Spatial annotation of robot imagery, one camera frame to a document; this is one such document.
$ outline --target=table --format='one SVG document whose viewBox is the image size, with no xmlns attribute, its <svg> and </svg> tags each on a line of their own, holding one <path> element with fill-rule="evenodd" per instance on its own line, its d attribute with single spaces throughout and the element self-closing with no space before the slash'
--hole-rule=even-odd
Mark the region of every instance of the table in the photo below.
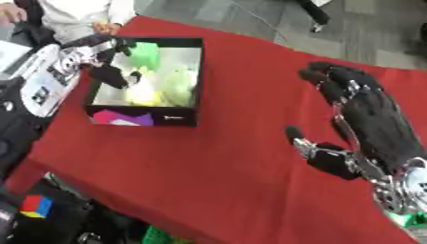
<svg viewBox="0 0 427 244">
<path fill-rule="evenodd" d="M 53 171 L 107 206 L 197 243 L 413 243 L 382 216 L 368 183 L 308 167 L 285 139 L 284 127 L 299 125 L 313 140 L 343 144 L 331 110 L 296 74 L 332 59 L 142 16 L 122 34 L 205 38 L 199 127 L 93 125 L 82 108 L 84 78 L 10 188 Z M 380 79 L 427 138 L 427 72 L 336 62 Z"/>
</svg>

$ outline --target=open box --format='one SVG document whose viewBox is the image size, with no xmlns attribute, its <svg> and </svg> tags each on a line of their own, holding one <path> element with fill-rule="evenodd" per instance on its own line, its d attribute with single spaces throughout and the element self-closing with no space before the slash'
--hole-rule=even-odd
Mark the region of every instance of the open box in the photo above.
<svg viewBox="0 0 427 244">
<path fill-rule="evenodd" d="M 197 125 L 204 46 L 200 38 L 127 38 L 132 55 L 117 53 L 111 66 L 129 81 L 124 89 L 92 80 L 85 104 L 95 124 Z"/>
</svg>

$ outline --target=person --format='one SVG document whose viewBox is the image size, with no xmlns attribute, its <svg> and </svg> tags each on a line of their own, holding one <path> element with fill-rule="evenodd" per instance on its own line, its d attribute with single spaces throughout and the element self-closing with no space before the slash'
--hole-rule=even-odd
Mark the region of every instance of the person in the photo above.
<svg viewBox="0 0 427 244">
<path fill-rule="evenodd" d="M 97 32 L 115 35 L 135 17 L 134 0 L 38 0 L 38 2 L 44 12 L 43 26 L 54 31 L 54 38 L 62 44 Z M 13 0 L 0 0 L 0 26 L 3 26 L 3 29 L 27 19 L 26 11 L 14 4 Z"/>
</svg>

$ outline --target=green object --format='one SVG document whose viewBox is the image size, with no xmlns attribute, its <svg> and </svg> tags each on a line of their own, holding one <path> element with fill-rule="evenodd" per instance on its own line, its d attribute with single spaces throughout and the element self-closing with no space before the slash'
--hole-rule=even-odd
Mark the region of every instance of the green object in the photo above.
<svg viewBox="0 0 427 244">
<path fill-rule="evenodd" d="M 157 229 L 153 225 L 147 230 L 144 238 L 142 239 L 142 244 L 172 244 L 172 237 L 166 232 Z"/>
<path fill-rule="evenodd" d="M 138 42 L 131 48 L 131 60 L 136 68 L 147 67 L 157 71 L 160 66 L 160 48 L 155 43 Z"/>
<path fill-rule="evenodd" d="M 176 66 L 162 83 L 165 98 L 179 107 L 193 105 L 193 88 L 192 76 L 186 66 Z"/>
<path fill-rule="evenodd" d="M 427 225 L 427 216 L 422 212 L 404 215 L 398 215 L 395 213 L 388 212 L 386 214 L 388 214 L 389 217 L 393 219 L 396 224 L 404 228 Z"/>
<path fill-rule="evenodd" d="M 191 241 L 173 237 L 163 230 L 151 225 L 141 244 L 192 244 Z"/>
</svg>

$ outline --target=yellow plush toy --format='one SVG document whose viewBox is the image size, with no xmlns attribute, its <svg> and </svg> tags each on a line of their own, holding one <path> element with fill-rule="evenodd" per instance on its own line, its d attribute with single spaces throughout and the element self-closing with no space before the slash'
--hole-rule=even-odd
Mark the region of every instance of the yellow plush toy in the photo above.
<svg viewBox="0 0 427 244">
<path fill-rule="evenodd" d="M 125 100 L 135 106 L 160 106 L 162 103 L 161 92 L 155 91 L 150 77 L 154 72 L 149 71 L 146 67 L 129 74 L 129 87 L 125 91 Z"/>
</svg>

